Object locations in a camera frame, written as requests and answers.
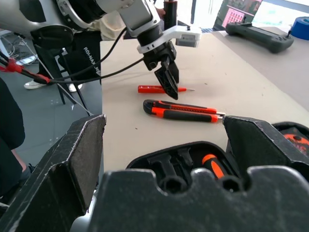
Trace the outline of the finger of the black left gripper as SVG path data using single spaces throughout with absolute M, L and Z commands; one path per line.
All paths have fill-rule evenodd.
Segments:
M 178 85 L 179 83 L 179 70 L 178 70 L 178 67 L 176 65 L 176 63 L 171 60 L 169 57 L 163 57 L 162 58 L 162 61 L 161 61 L 161 67 L 166 67 L 166 68 L 169 68 L 175 81 L 176 81 L 176 84 Z
M 161 67 L 156 70 L 155 75 L 163 88 L 164 92 L 173 98 L 178 99 L 178 86 L 169 68 Z

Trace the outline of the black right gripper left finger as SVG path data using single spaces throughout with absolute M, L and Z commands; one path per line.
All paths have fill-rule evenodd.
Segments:
M 68 232 L 97 186 L 106 116 L 72 123 L 43 156 L 0 218 L 2 232 Z

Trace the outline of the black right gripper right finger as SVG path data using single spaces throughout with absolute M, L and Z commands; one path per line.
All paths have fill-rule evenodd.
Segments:
M 226 116 L 223 125 L 228 136 L 226 152 L 238 175 L 253 166 L 286 166 L 309 174 L 308 127 L 240 116 Z

